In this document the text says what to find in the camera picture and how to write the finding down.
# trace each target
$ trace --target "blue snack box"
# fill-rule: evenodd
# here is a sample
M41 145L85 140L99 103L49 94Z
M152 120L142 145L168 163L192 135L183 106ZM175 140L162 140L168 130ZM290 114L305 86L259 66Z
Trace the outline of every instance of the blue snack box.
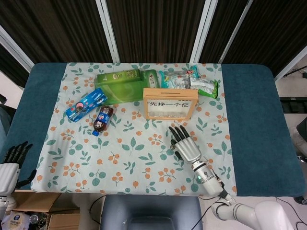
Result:
M77 122L106 100L107 96L105 96L100 88L97 88L66 110L66 115L69 120Z

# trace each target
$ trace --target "bottle cap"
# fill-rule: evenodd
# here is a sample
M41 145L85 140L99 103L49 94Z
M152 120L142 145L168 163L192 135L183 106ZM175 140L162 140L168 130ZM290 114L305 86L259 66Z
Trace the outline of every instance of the bottle cap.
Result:
M99 132L98 131L96 131L96 130L94 130L93 132L92 132L92 134L94 135L94 136L98 136L99 135Z
M30 216L30 223L31 223L31 224L37 224L38 221L39 221L39 218L38 218L37 215L32 215L32 216Z

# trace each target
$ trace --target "black curtain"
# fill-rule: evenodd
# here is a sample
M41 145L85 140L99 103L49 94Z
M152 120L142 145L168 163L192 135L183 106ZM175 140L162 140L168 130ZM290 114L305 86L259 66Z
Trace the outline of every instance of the black curtain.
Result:
M223 63L255 63L277 75L307 46L304 0L255 0Z
M248 0L219 0L212 18L200 63L217 63Z
M25 86L29 76L29 73L22 67L22 65L20 65L19 62L16 61L16 59L1 45L0 71L21 87Z
M112 62L95 0L3 0L0 24L34 62Z
M121 62L189 62L204 0L107 0Z

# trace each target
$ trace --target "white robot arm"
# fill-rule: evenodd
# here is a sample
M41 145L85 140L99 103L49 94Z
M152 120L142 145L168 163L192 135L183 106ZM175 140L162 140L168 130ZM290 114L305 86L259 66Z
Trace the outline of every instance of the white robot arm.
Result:
M254 230L293 230L283 207L277 202L264 201L252 208L237 203L225 190L222 180L200 161L201 152L183 126L169 127L174 138L171 148L177 148L177 157L192 165L193 171L204 186L208 196L219 196L211 209L220 220L237 220Z
M27 180L18 182L19 172L25 156L32 147L32 144L28 146L27 144L28 142L26 141L21 145L11 147L7 151L2 164L0 164L0 223L5 212L16 207L16 201L11 196L15 188L30 183L35 177L36 170L33 170Z

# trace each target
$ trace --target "table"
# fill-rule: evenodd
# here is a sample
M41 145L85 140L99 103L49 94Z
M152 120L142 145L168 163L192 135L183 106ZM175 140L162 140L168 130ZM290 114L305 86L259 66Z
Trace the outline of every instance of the table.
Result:
M41 63L35 65L30 74L0 155L3 157L10 146L26 140L34 143L20 180L36 168L65 67L66 63ZM303 194L304 178L272 73L260 65L222 65L222 70L237 195Z
M65 111L94 90L92 82L97 74L153 69L160 78L159 71L182 72L184 69L185 72L193 68L188 63L69 63L31 189L36 192L205 196L206 190L200 186L191 165L178 159L169 147L174 137L168 127L183 125L201 149L202 161L215 169L225 190L235 196L222 68L220 64L194 66L201 77L217 81L220 95L216 99L199 95L189 120L145 119L142 101L113 104L114 114L107 131L96 137L91 132L99 108L78 122L70 121ZM130 93L129 89L125 90L125 94ZM185 102L173 102L175 108L185 105ZM152 106L166 109L160 102Z

